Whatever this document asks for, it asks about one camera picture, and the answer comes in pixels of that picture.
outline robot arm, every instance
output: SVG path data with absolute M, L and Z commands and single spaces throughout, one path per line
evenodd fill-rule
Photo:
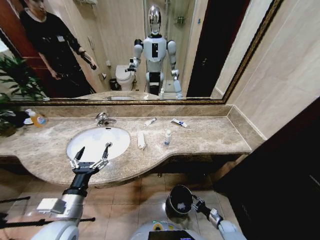
M 141 62 L 141 53 L 144 49 L 144 43 L 140 39 L 136 39 L 134 41 L 134 57 L 130 58 L 130 64 L 129 68 L 127 68 L 125 71 L 132 71 L 136 72 L 137 68 Z
M 176 98 L 182 98 L 182 90 L 179 81 L 179 70 L 175 69 L 176 66 L 176 42 L 173 40 L 168 41 L 166 48 L 168 50 L 170 65 L 171 65 L 171 75 L 173 76 L 173 86 L 176 94 Z
M 62 198 L 44 198 L 37 210 L 42 213 L 54 213 L 59 221 L 54 221 L 41 228 L 31 240 L 77 240 L 79 237 L 78 224 L 83 214 L 83 201 L 87 196 L 90 177 L 98 173 L 108 163 L 107 142 L 102 158 L 98 162 L 80 162 L 85 151 L 83 147 L 70 159 L 72 171 L 75 173 L 71 186 L 64 190 Z
M 209 209 L 206 207 L 205 201 L 200 197 L 193 195 L 198 201 L 193 203 L 192 207 L 197 213 L 203 213 L 208 221 L 216 228 L 219 229 L 221 236 L 224 240 L 247 240 L 246 237 L 238 231 L 237 227 L 230 221 L 224 220 L 215 208 Z

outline black trash can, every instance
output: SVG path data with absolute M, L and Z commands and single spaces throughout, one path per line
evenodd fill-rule
M 120 85 L 117 82 L 116 78 L 111 78 L 109 80 L 109 83 L 110 83 L 111 90 L 118 91 L 120 89 Z
M 184 185 L 176 185 L 166 199 L 165 208 L 171 216 L 182 217 L 191 211 L 193 202 L 194 199 L 189 188 Z

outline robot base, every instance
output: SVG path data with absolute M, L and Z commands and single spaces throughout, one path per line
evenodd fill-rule
M 139 227 L 130 240 L 205 240 L 193 230 L 181 230 L 166 221 L 148 222 Z

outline white sink basin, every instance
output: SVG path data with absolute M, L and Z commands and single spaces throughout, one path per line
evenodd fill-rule
M 74 159 L 77 152 L 85 147 L 80 162 L 97 162 L 102 158 L 106 143 L 112 143 L 108 149 L 108 160 L 119 157 L 130 144 L 130 136 L 123 129 L 115 127 L 97 127 L 74 136 L 67 148 L 66 154 Z

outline toilet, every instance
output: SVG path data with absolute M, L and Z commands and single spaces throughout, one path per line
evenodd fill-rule
M 134 71 L 125 72 L 128 67 L 128 65 L 117 65 L 115 69 L 116 81 L 121 86 L 122 91 L 131 91 L 136 77 Z

